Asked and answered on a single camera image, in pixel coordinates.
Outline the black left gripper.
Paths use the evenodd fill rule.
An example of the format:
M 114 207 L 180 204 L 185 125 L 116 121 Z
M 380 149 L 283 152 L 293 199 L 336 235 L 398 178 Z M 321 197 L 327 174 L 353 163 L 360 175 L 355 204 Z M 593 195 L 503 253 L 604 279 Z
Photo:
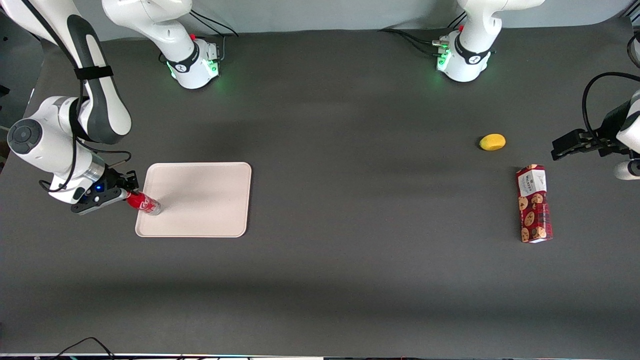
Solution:
M 584 129 L 574 129 L 563 136 L 563 141 L 553 141 L 551 143 L 551 159 L 558 161 L 568 155 L 589 153 L 596 150 L 598 150 L 598 155 L 601 158 L 611 154 L 629 156 L 631 154 L 630 148 L 617 140 L 617 134 L 626 121 L 630 102 L 630 100 L 627 100 L 608 112 L 601 126 L 596 130 L 603 144 L 602 148 L 597 145 L 598 141 L 591 132 Z

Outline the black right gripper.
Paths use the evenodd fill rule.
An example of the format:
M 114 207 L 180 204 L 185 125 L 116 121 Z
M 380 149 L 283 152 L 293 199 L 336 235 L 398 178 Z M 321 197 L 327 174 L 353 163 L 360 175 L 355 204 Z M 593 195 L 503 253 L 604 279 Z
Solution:
M 115 188 L 124 189 L 131 194 L 139 194 L 137 172 L 130 170 L 126 173 L 119 173 L 114 168 L 106 168 L 102 176 L 102 190 L 110 191 Z

